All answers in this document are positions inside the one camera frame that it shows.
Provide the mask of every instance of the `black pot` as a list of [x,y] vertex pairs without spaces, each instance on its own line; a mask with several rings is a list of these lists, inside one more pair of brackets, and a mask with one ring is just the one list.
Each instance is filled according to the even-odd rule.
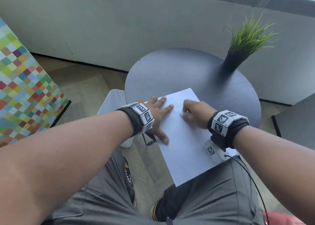
[[239,54],[233,54],[229,50],[222,64],[222,67],[228,72],[234,72],[238,68],[238,66],[241,65],[242,62],[244,62],[247,58],[248,56],[244,57],[240,56]]

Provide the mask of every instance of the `thigh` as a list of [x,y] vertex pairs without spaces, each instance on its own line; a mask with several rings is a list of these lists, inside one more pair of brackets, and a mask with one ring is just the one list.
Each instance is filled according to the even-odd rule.
[[124,165],[121,152],[116,150],[99,173],[44,224],[147,224],[132,206]]
[[[234,159],[246,167],[238,156]],[[195,180],[174,220],[176,224],[264,225],[265,222],[249,175],[229,159],[204,173],[199,181]]]

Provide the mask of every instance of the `paper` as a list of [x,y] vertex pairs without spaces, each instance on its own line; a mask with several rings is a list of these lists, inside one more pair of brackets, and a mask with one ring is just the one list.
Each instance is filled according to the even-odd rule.
[[[199,101],[191,88],[167,95],[162,108],[174,104],[174,109],[162,120],[160,128],[168,135],[169,144],[165,145],[156,137],[175,186],[195,178],[218,164],[211,159],[211,155],[204,147],[211,133],[191,126],[181,117],[185,99]],[[227,154],[234,156],[237,151],[228,149]]]

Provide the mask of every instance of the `metal chair leg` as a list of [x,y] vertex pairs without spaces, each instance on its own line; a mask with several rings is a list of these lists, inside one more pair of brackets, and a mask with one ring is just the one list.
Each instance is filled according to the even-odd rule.
[[149,145],[152,145],[154,143],[154,141],[150,141],[149,143],[147,143],[145,137],[144,137],[144,133],[142,134],[142,137],[143,137],[143,140],[144,140],[144,143],[149,146]]

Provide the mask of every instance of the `gray tabletop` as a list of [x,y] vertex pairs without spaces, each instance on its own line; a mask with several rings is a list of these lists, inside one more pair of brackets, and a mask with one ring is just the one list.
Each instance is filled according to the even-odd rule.
[[206,52],[168,48],[152,52],[137,61],[125,83],[127,103],[152,96],[166,96],[191,88],[201,101],[218,111],[230,110],[248,117],[259,127],[261,107],[258,96],[238,70],[227,74],[223,60]]

